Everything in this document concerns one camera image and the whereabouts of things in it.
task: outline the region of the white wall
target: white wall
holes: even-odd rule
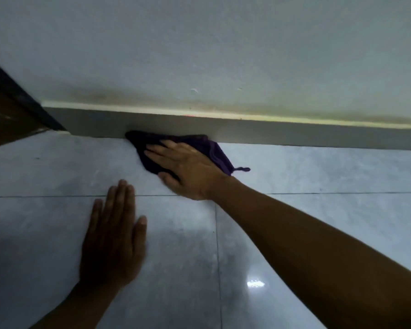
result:
[[[411,0],[0,0],[0,66],[38,100],[411,122]]]

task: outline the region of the tiled floor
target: tiled floor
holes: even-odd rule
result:
[[[251,167],[242,182],[411,269],[411,151],[222,148]],[[99,328],[323,327],[230,217],[173,196],[126,140],[47,132],[0,147],[0,329],[30,326],[67,295],[92,201],[120,178],[148,216],[148,257]]]

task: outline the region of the purple cloth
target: purple cloth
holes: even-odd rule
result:
[[[147,156],[145,156],[144,151],[146,150],[146,144],[159,144],[162,139],[170,139],[176,143],[186,143],[195,149],[197,149],[202,154],[210,158],[211,161],[215,163],[226,175],[231,175],[234,171],[245,171],[248,172],[250,169],[248,167],[238,167],[235,168],[227,156],[224,154],[222,149],[219,147],[218,143],[208,139],[207,135],[187,135],[187,136],[170,136],[170,135],[159,135],[147,132],[130,131],[125,134],[125,137],[135,146],[137,149],[138,156],[142,161],[145,169],[151,173],[158,174],[159,172],[168,172],[174,178],[179,180],[174,172],[162,168],[157,163],[154,163]]]

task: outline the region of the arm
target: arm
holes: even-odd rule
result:
[[[149,146],[174,192],[210,199],[328,328],[411,328],[411,272],[355,238],[224,175],[184,143]]]
[[[82,245],[80,280],[58,307],[31,329],[95,328],[119,290],[140,271],[145,257],[146,217],[134,225],[134,188],[121,180],[105,207],[94,202]]]

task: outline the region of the floor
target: floor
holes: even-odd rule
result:
[[[411,151],[221,147],[248,186],[411,270]],[[0,329],[66,297],[93,199],[120,178],[148,216],[148,256],[98,328],[323,328],[230,217],[174,196],[126,140],[46,132],[0,147]]]

